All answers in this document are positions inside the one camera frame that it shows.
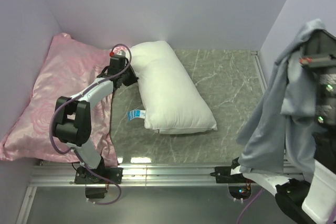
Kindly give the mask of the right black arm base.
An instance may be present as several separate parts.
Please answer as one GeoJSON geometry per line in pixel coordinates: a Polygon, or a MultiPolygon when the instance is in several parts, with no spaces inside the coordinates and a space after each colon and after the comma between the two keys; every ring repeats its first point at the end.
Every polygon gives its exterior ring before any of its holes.
{"type": "Polygon", "coordinates": [[[233,200],[241,202],[251,196],[251,181],[242,174],[231,175],[231,168],[228,166],[216,166],[209,175],[215,178],[217,184],[227,184],[228,191],[233,200]]]}

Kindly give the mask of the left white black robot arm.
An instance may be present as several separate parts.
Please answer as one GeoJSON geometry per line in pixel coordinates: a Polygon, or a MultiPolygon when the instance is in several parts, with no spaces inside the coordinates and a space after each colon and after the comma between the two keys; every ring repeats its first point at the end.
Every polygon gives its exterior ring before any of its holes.
{"type": "Polygon", "coordinates": [[[137,80],[130,60],[123,55],[113,55],[109,65],[87,88],[71,97],[59,97],[56,101],[49,126],[50,142],[59,154],[74,152],[93,183],[105,179],[106,167],[90,139],[91,110],[122,85],[130,86],[137,80]]]}

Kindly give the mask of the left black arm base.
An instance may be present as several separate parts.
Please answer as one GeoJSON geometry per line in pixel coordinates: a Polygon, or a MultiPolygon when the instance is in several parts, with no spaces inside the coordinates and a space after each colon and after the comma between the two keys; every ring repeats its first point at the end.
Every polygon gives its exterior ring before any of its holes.
{"type": "Polygon", "coordinates": [[[121,198],[122,190],[120,187],[123,168],[121,167],[104,167],[100,164],[97,169],[87,169],[79,166],[75,168],[75,185],[85,185],[85,197],[87,201],[96,205],[110,205],[117,202],[121,198]],[[116,199],[111,202],[102,202],[108,193],[110,185],[115,185],[118,190],[116,199]]]}

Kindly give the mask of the white pillow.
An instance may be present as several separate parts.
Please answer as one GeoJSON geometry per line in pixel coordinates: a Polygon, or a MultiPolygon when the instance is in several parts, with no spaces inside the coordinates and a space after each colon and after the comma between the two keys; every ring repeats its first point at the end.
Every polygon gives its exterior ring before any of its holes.
{"type": "Polygon", "coordinates": [[[127,58],[138,78],[146,129],[167,135],[217,130],[212,111],[167,42],[138,44],[127,58]]]}

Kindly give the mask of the grey satin pillowcase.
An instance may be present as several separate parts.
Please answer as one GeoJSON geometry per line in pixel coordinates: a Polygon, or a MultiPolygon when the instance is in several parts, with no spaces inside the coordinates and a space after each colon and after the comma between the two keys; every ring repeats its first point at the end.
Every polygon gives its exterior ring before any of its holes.
{"type": "Polygon", "coordinates": [[[324,29],[320,19],[305,23],[276,58],[267,89],[237,137],[245,147],[238,159],[241,173],[283,173],[287,158],[305,180],[312,181],[316,150],[312,133],[323,128],[314,121],[317,81],[299,59],[303,44],[324,29]]]}

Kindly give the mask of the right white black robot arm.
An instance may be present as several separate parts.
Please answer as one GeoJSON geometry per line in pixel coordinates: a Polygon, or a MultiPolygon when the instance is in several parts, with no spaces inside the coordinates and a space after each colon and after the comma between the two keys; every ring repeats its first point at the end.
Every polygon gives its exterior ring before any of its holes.
{"type": "Polygon", "coordinates": [[[275,62],[271,81],[238,140],[232,178],[272,193],[296,223],[335,223],[335,37],[301,32],[275,62]]]}

